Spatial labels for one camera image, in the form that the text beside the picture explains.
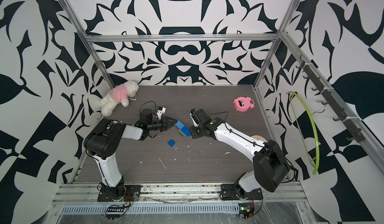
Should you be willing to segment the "dark blue long lego brick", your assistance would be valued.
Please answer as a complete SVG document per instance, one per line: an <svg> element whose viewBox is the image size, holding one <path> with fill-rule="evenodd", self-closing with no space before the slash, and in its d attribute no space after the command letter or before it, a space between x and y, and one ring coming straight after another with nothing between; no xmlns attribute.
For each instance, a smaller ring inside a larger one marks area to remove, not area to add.
<svg viewBox="0 0 384 224"><path fill-rule="evenodd" d="M176 124L175 124L175 127L180 129L181 131L181 135L183 137L190 137L191 136L191 131L189 128L187 128L184 124L182 124L180 121L178 121Z"/></svg>

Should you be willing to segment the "small dark blue lego brick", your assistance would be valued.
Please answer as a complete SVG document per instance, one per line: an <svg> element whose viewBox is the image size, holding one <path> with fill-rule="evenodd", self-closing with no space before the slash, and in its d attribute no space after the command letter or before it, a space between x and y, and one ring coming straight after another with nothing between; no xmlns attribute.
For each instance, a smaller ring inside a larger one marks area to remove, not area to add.
<svg viewBox="0 0 384 224"><path fill-rule="evenodd" d="M169 140L168 145L172 148L175 145L175 142L173 140Z"/></svg>

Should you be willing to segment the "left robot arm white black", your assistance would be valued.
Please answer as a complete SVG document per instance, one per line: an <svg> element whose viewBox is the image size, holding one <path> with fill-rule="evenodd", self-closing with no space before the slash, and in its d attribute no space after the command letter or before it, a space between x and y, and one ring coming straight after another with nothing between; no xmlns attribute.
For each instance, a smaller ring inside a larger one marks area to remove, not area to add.
<svg viewBox="0 0 384 224"><path fill-rule="evenodd" d="M151 131L165 132L174 127L178 120L161 115L151 109L143 109L134 125L103 118L86 137L86 154L94 159L102 177L102 184L117 188L123 182L116 161L116 151L121 139L143 141Z"/></svg>

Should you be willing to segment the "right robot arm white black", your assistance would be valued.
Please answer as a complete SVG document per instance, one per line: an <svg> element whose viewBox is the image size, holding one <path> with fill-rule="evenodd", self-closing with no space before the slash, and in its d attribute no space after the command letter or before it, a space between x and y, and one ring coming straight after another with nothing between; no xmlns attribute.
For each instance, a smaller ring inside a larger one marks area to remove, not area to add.
<svg viewBox="0 0 384 224"><path fill-rule="evenodd" d="M193 139L212 138L231 146L252 161L254 170L237 181L241 191L250 193L263 188L274 192L290 171L290 165L275 141L263 142L252 138L225 120L212 119L203 109L192 109L190 116L194 123L190 127Z"/></svg>

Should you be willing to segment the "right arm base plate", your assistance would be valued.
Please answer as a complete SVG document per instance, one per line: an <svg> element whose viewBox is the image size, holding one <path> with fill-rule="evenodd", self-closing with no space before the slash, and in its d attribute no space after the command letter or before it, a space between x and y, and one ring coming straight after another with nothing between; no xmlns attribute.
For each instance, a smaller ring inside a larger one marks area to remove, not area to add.
<svg viewBox="0 0 384 224"><path fill-rule="evenodd" d="M243 190L240 185L222 184L219 197L222 201L237 201L237 200L262 200L263 193L261 189L255 189L251 192Z"/></svg>

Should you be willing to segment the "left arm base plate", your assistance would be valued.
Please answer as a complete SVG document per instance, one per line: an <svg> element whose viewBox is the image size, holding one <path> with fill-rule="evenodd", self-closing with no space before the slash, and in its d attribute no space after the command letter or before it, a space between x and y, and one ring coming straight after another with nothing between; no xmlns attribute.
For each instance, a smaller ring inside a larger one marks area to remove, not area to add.
<svg viewBox="0 0 384 224"><path fill-rule="evenodd" d="M98 187L99 196L97 202L130 202L139 198L141 195L140 185L119 185L117 187L108 187L100 184Z"/></svg>

